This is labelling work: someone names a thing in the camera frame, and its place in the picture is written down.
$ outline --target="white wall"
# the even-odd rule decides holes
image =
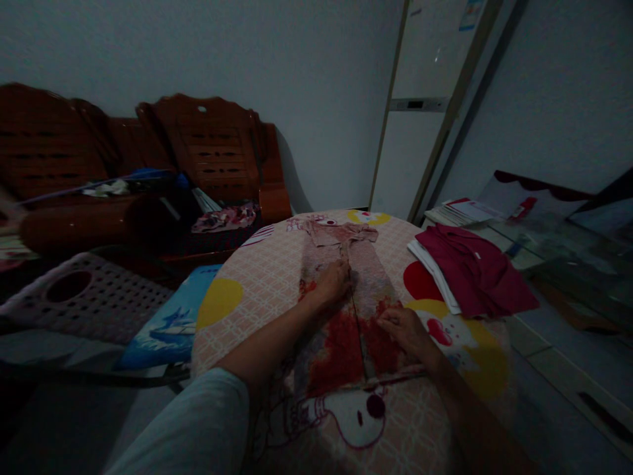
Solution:
[[[597,193],[633,166],[633,4],[529,0],[436,203],[497,169]]]
[[[274,122],[297,212],[367,206],[401,1],[4,0],[0,83],[112,116],[183,92]]]

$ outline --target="hand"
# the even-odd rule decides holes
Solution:
[[[316,286],[312,293],[323,306],[327,307],[341,300],[351,288],[349,264],[341,260],[329,264],[319,274]]]
[[[377,323],[403,350],[422,364],[429,365],[437,359],[439,349],[413,310],[387,309],[378,317]]]

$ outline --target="folded red shirt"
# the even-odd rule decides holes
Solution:
[[[490,241],[443,224],[415,238],[442,270],[464,317],[504,317],[539,307],[521,274]]]

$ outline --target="garment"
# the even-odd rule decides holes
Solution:
[[[221,211],[204,213],[191,226],[191,232],[197,234],[246,228],[253,224],[258,211],[259,205],[249,201],[245,205],[227,206]]]
[[[539,307],[508,257],[487,239],[439,223],[415,238],[442,270],[464,317],[502,317]]]
[[[304,223],[299,299],[317,285],[319,273],[338,259],[349,262],[353,290],[328,310],[297,345],[295,398],[320,396],[341,387],[361,387],[397,372],[402,349],[376,323],[387,308],[402,306],[372,242],[378,232],[366,224],[323,226]]]
[[[171,401],[107,473],[236,474],[248,428],[246,385],[214,368]]]
[[[460,304],[457,303],[455,295],[453,295],[453,293],[450,291],[450,287],[448,287],[448,283],[444,278],[444,274],[442,273],[440,267],[437,265],[437,262],[435,262],[435,260],[433,259],[433,256],[431,256],[431,254],[429,254],[429,252],[418,241],[415,240],[407,244],[407,249],[409,249],[411,253],[418,258],[418,260],[427,269],[427,271],[429,271],[429,274],[431,274],[431,276],[433,277],[435,285],[437,285],[440,294],[442,294],[442,298],[444,299],[448,310],[453,315],[459,315],[462,312],[462,309],[460,309]]]

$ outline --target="light blue sleeve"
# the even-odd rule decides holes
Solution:
[[[158,414],[108,475],[239,473],[248,428],[246,385],[211,369]]]

